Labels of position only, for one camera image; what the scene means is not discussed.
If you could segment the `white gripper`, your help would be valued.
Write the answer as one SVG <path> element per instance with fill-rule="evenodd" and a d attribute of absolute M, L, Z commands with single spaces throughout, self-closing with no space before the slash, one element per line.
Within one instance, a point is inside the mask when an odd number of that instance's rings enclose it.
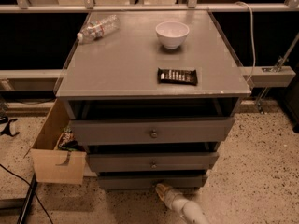
<path fill-rule="evenodd" d="M 158 183 L 155 190 L 159 198 L 173 211 L 181 211 L 189 201 L 181 191 L 173 189 L 172 186 L 166 183 Z"/>

